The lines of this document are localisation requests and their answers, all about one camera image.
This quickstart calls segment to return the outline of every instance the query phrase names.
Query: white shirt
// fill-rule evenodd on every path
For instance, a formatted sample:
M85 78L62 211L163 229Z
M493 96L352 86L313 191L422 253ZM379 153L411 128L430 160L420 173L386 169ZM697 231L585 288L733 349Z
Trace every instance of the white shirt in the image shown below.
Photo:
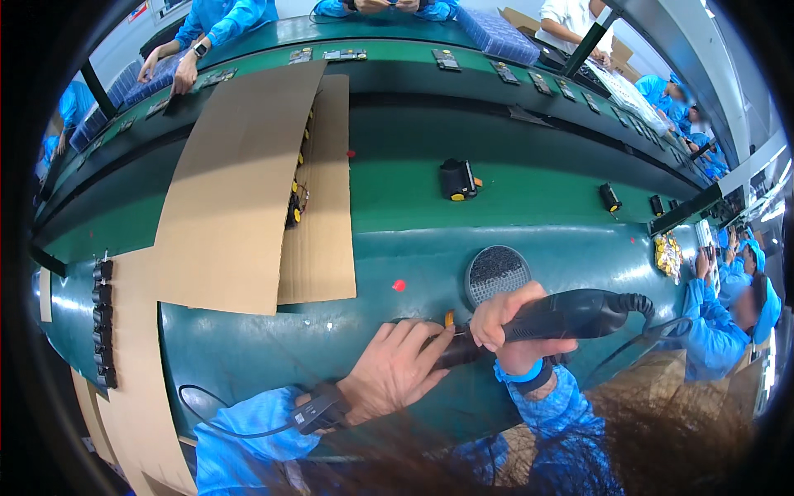
M596 16L590 12L589 0L545 0L541 6L541 20L551 19L559 22L568 31L584 38L591 26L596 23ZM612 26L607 29L596 47L607 55L612 53ZM553 34L539 29L535 37L548 44L554 45L563 52L573 53L577 44L561 40Z

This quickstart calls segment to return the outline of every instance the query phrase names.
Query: black power cord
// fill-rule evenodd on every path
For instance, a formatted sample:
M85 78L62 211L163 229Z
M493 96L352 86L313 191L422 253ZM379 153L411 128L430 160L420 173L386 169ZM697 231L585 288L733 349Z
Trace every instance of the black power cord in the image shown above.
M218 427L215 424L211 424L207 419L205 419L204 417L202 417L201 415L196 413L196 411L194 409L192 409L190 405L187 404L187 401L185 401L184 396L182 396L182 391L184 391L186 389L196 389L196 390L202 391L204 394L207 394L207 395L211 396L216 401L221 403L225 408L229 408L229 405L226 402L224 402L222 399L220 399L218 396L215 396L214 394L210 393L208 390L204 389L201 386L194 386L193 384L183 384L176 391L176 394L179 396L179 400L182 402L183 405L185 405L185 408L187 408L191 413L193 413L196 417L198 417L198 419L200 421L202 421L203 423L209 425L212 429L215 429L216 431L219 431L220 433L227 434L227 435L229 435L231 437L239 437L240 439L256 439L257 437L267 437L267 436L272 436L273 434L282 433L285 430L289 429L290 427L293 427L292 423L288 423L286 425L282 425L281 427L279 427L277 429L273 429L272 431L267 431L266 433L257 433L257 434L237 434L237 433L233 433L232 431L226 430L226 429L224 429L222 427Z

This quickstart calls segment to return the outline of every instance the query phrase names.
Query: cardboard strip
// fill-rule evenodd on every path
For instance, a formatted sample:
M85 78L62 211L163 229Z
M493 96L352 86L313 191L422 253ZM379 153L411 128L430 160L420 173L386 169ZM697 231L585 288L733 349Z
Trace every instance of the cardboard strip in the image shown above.
M75 369L71 369L71 381L75 384L77 402L80 404L80 411L83 412L83 420L86 422L88 434L91 436L91 442L94 443L97 455L107 463L117 465L118 460L116 460L116 455L113 454L113 448L110 446L105 425L102 423L102 417L99 414L96 388Z
M290 186L325 60L218 85L165 198L154 248L162 302L274 315Z
M42 322L52 322L52 274L49 269L39 272L39 314Z
M347 75L323 76L303 147L305 162L296 172L298 184L310 193L309 201L298 225L284 231L279 305L356 297L347 156L349 96Z
M110 439L125 473L145 472L181 493L195 494L176 437L160 360L156 250L145 248L113 258L113 359L118 388L108 390L114 428L107 431L114 432Z

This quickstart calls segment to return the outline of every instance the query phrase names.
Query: smartwatch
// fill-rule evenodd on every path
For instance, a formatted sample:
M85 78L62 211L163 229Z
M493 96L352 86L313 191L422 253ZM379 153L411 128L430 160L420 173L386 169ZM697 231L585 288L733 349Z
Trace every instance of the smartwatch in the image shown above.
M201 43L197 43L193 46L193 53L201 59L206 55L206 47Z

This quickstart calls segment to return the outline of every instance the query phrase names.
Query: blue cap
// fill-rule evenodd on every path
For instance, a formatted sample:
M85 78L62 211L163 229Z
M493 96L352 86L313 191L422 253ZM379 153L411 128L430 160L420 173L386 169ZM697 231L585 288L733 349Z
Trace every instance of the blue cap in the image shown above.
M679 78L678 75L675 72L671 72L670 73L670 81L672 81L675 84L677 84L678 87L681 89L681 91L684 92L684 98L686 98L687 103L695 101L694 97L692 96L692 92L689 91L689 88L687 87L687 85L685 85L681 81L681 78Z
M777 323L777 319L781 317L781 299L775 293L772 287L772 281L766 278L766 303L761 308L761 315L758 316L758 322L755 323L753 330L753 342L761 344L769 338L772 333L772 327Z
M763 272L764 269L766 268L766 254L764 253L764 250L761 249L761 247L758 245L758 242L755 239L752 239L752 240L742 240L739 243L739 251L743 250L746 244L748 244L750 246L750 249L753 250L753 252L755 252L755 258L757 260L755 264L756 270Z

